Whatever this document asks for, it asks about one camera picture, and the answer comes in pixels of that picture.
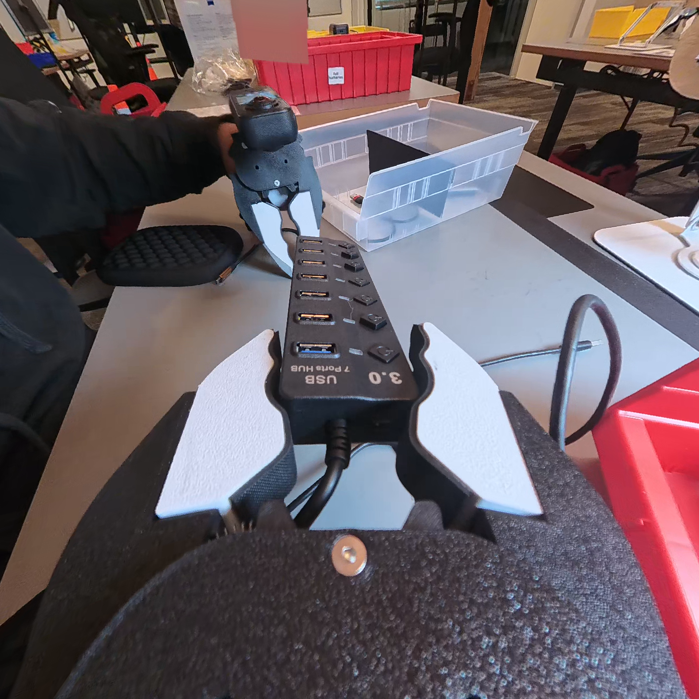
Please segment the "person's left hand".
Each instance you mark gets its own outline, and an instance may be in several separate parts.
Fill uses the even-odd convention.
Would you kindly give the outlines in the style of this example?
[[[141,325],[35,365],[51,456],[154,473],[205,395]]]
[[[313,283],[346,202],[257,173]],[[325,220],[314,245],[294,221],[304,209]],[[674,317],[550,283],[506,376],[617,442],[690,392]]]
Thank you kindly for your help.
[[[217,141],[220,147],[221,158],[228,174],[234,173],[236,164],[232,157],[232,147],[235,136],[238,133],[236,125],[229,121],[221,121],[217,127]]]

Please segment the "white document stand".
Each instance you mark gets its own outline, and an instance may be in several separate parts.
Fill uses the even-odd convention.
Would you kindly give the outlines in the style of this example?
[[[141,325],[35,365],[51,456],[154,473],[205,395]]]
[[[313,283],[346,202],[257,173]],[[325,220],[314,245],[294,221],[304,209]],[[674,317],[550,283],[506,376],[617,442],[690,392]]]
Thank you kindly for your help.
[[[698,205],[688,217],[598,230],[593,241],[698,313]]]

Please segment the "clear plastic bag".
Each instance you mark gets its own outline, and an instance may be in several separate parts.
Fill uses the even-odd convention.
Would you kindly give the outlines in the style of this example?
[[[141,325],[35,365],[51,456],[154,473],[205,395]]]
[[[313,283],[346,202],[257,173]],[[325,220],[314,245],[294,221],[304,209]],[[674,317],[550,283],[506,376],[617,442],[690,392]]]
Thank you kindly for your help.
[[[251,59],[233,49],[214,50],[194,60],[191,86],[200,94],[226,94],[257,83],[257,70]]]

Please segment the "red plastic bin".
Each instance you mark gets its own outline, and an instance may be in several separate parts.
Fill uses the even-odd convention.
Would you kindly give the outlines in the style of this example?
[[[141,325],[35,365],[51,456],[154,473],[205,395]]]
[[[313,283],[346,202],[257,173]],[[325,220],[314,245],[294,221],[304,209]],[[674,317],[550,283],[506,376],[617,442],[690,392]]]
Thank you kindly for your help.
[[[593,429],[611,509],[649,583],[687,696],[698,697],[698,360]]]

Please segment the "clear plastic bin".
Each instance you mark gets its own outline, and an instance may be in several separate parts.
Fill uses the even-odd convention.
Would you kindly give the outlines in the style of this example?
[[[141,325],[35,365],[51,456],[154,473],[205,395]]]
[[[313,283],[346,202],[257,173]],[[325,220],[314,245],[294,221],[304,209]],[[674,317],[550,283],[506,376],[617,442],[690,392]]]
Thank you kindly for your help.
[[[360,248],[372,251],[499,199],[537,120],[429,100],[303,129],[325,207],[323,218]],[[444,215],[409,222],[362,215],[370,176],[366,132],[438,154],[455,165]]]

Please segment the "white paper sheet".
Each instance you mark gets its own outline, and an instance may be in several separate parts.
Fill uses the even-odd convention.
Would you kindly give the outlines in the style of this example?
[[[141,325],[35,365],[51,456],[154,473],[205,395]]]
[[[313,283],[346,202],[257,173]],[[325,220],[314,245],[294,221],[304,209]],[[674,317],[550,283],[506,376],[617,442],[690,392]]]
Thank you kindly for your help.
[[[195,60],[239,52],[230,1],[177,1],[176,6]]]

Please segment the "yellow bin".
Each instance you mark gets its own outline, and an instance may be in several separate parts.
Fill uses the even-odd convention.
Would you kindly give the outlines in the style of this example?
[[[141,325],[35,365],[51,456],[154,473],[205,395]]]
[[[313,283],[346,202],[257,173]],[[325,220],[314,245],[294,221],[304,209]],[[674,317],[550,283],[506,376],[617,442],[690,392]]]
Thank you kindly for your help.
[[[597,10],[593,15],[590,39],[610,39],[615,43],[629,43],[633,40],[650,40],[684,9],[682,3],[660,1],[636,7],[620,5]]]

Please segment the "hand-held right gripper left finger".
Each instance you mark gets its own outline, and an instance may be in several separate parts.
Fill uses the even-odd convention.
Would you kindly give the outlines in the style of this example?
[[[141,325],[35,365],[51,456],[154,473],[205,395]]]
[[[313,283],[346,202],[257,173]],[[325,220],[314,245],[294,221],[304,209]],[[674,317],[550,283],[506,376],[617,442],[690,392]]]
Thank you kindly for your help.
[[[261,481],[279,466],[282,500],[296,482],[289,418],[278,403],[279,333],[262,331],[199,384],[154,509],[161,519],[216,511],[257,515]]]

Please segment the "black office chair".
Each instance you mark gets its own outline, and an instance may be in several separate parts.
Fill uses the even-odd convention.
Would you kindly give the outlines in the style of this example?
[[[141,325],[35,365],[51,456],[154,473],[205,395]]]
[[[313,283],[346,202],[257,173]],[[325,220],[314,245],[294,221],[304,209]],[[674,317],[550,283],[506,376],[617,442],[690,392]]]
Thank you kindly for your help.
[[[107,85],[139,83],[168,102],[194,58],[185,32],[158,1],[62,1]],[[173,77],[158,78],[149,57],[162,50]]]

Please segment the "clear acrylic sign holder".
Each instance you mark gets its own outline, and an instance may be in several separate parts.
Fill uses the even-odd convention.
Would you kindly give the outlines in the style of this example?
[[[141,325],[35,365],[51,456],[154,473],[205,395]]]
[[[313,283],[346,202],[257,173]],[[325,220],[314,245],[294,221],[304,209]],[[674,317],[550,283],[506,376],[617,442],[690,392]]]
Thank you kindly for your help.
[[[698,7],[695,1],[669,1],[682,3],[684,9],[673,19],[668,20],[657,35],[652,36],[650,40],[633,40],[629,43],[618,44],[610,39],[589,38],[593,15],[597,10],[620,5],[644,7],[656,2],[660,1],[583,1],[572,24],[572,30],[568,35],[567,42],[570,44],[589,44],[611,50],[672,57],[682,34],[698,19]]]

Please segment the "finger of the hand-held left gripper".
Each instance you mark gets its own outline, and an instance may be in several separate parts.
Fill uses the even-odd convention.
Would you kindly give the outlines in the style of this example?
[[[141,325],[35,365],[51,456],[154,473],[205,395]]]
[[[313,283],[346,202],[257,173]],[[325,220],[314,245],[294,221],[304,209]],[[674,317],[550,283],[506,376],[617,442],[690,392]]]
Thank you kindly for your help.
[[[283,237],[282,213],[275,205],[259,201],[252,204],[252,217],[257,226],[256,235],[267,253],[287,277],[292,277],[293,263]]]
[[[292,191],[289,188],[287,211],[297,232],[320,232],[322,194],[320,187],[310,191]]]

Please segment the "brown top work table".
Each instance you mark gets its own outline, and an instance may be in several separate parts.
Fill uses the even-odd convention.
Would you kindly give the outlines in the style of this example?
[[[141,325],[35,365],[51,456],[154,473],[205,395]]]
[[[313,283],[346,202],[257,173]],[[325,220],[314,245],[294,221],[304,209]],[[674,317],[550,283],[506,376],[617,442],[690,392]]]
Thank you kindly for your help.
[[[541,57],[536,77],[561,86],[537,156],[548,160],[579,90],[631,98],[698,113],[698,101],[681,96],[664,75],[670,58],[594,44],[533,45],[522,52]]]

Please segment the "red ribbed bin white label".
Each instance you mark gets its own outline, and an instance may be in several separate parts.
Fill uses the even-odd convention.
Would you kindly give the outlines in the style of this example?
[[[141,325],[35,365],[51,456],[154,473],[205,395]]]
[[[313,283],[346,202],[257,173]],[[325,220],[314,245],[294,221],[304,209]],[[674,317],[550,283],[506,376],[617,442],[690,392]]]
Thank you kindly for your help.
[[[258,81],[288,104],[405,92],[412,80],[415,33],[366,31],[308,39],[308,63],[255,61]]]

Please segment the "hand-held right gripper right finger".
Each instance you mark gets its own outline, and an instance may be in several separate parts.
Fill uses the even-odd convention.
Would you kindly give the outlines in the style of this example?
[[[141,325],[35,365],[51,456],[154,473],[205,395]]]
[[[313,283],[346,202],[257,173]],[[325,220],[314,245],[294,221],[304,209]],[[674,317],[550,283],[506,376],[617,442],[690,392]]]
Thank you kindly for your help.
[[[455,530],[495,540],[495,517],[544,523],[544,508],[501,392],[431,322],[415,324],[418,389],[396,444],[396,474],[414,504],[401,532]]]

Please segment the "red bag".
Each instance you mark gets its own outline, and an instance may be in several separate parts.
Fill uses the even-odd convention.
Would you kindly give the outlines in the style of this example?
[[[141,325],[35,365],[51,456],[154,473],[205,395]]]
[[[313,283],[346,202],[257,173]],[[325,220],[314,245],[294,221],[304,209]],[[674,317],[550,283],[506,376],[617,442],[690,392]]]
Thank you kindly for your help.
[[[642,135],[633,129],[618,129],[603,135],[592,147],[571,145],[548,158],[570,171],[621,196],[632,190],[639,165]]]

